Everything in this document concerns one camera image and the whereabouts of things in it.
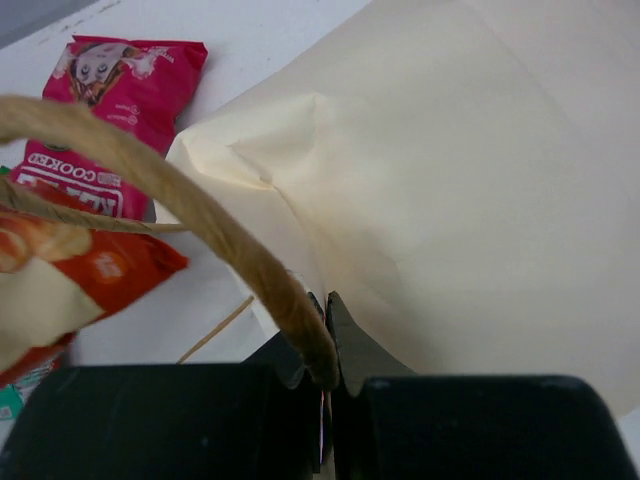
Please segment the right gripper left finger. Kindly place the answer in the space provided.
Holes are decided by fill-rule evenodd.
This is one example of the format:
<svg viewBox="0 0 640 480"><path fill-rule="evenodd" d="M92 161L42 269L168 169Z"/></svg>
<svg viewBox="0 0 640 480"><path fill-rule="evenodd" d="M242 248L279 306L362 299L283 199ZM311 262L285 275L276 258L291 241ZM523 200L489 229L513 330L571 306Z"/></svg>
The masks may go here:
<svg viewBox="0 0 640 480"><path fill-rule="evenodd" d="M324 397L282 335L239 363L69 367L31 395L5 479L309 479Z"/></svg>

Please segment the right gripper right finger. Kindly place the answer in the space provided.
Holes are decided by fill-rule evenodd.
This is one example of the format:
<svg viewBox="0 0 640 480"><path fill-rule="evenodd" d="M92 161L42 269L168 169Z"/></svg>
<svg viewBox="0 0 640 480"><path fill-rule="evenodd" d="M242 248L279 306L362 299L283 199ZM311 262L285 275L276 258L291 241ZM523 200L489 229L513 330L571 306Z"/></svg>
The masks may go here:
<svg viewBox="0 0 640 480"><path fill-rule="evenodd" d="M600 395L566 375L421 376L354 321L337 293L326 322L340 479L635 479Z"/></svg>

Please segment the yellow snack packet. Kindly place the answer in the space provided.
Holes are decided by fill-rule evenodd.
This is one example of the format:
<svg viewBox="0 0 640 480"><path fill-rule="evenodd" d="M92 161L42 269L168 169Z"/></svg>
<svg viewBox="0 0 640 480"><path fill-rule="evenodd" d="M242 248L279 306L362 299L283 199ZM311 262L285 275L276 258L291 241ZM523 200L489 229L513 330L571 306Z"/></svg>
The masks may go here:
<svg viewBox="0 0 640 480"><path fill-rule="evenodd" d="M1 383L188 265L163 241L1 210Z"/></svg>

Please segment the beige paper bag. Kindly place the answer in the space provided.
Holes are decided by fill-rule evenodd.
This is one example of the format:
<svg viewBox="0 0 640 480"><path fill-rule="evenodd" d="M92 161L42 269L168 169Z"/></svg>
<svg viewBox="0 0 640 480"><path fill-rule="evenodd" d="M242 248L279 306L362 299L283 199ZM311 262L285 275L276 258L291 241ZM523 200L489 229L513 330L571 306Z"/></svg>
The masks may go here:
<svg viewBox="0 0 640 480"><path fill-rule="evenodd" d="M75 34L210 60L173 161L426 373L586 379L639 406L635 1L101 1L1 51L37 95Z"/></svg>

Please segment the red snack packet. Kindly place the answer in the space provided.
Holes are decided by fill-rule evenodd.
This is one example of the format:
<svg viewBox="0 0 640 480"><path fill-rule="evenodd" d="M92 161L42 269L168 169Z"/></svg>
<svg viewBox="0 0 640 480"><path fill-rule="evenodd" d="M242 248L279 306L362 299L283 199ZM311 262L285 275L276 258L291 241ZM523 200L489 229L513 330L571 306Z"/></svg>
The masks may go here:
<svg viewBox="0 0 640 480"><path fill-rule="evenodd" d="M96 117L166 154L207 56L202 42L76 35L65 46L42 95L85 104ZM9 176L29 186L47 182L98 214L133 220L147 214L145 194L67 148L30 141Z"/></svg>

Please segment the teal snack packet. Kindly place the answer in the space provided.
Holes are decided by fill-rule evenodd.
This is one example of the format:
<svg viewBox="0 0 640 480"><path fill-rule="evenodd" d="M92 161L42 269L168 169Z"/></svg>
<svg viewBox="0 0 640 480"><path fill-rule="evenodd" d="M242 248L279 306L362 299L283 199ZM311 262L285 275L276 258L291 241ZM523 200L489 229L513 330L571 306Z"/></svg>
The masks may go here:
<svg viewBox="0 0 640 480"><path fill-rule="evenodd" d="M65 362L65 348L37 348L1 374L1 421L15 420L43 380Z"/></svg>

